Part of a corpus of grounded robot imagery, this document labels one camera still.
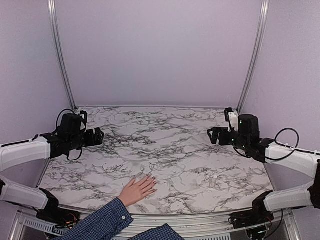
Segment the clear nail polish bottle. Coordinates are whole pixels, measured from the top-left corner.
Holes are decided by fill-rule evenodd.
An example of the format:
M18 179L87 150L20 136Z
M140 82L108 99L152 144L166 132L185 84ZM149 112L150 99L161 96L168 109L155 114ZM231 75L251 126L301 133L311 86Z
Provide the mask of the clear nail polish bottle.
M209 187L210 188L215 188L216 187L216 183L217 183L217 175L214 175L213 177L210 178L210 182L209 182Z

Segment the blue checkered sleeve forearm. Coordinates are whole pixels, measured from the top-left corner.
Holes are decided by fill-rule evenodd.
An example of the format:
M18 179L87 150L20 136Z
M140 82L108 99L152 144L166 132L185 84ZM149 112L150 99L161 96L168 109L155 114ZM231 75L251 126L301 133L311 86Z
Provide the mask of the blue checkered sleeve forearm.
M133 219L119 198L87 216L58 240L110 240L127 228Z

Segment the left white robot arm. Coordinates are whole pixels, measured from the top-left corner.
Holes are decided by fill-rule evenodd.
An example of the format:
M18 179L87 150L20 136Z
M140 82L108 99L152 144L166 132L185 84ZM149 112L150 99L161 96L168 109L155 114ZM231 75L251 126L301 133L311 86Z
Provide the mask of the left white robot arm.
M105 134L96 127L87 128L88 113L80 111L76 114L71 109L64 109L56 120L53 132L37 134L35 137L2 144L0 146L0 170L4 172L15 166L37 160L51 160L57 157L69 157L71 151L83 151L84 148L100 146ZM33 208L37 218L60 223L67 216L73 216L59 207L59 200L48 190L32 188L9 180L0 178L0 200L18 206Z

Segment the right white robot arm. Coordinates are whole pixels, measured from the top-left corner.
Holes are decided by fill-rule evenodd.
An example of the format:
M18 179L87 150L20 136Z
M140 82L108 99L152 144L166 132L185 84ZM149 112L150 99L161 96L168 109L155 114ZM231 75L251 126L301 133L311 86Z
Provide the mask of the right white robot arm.
M243 158L263 164L282 166L306 176L312 181L280 191L267 191L252 202L247 219L258 224L267 214L280 209L320 207L320 153L279 142L276 138L261 138L259 119L252 114L238 115L233 111L225 114L227 127L213 127L207 135L213 145L232 146Z

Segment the person's bare hand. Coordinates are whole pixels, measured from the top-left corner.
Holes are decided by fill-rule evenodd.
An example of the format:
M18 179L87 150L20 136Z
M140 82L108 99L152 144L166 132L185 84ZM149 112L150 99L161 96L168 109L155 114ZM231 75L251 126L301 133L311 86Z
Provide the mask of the person's bare hand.
M125 207L132 206L155 193L157 191L156 184L156 178L151 175L147 175L140 181L136 181L134 178L123 188L117 198Z

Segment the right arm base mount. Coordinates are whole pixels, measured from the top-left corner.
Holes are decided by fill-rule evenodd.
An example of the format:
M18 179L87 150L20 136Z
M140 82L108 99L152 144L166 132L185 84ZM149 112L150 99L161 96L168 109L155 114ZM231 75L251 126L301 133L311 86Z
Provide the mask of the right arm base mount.
M228 222L234 229L246 228L264 223L271 223L274 215L271 212L257 213L251 210L234 212L229 216Z

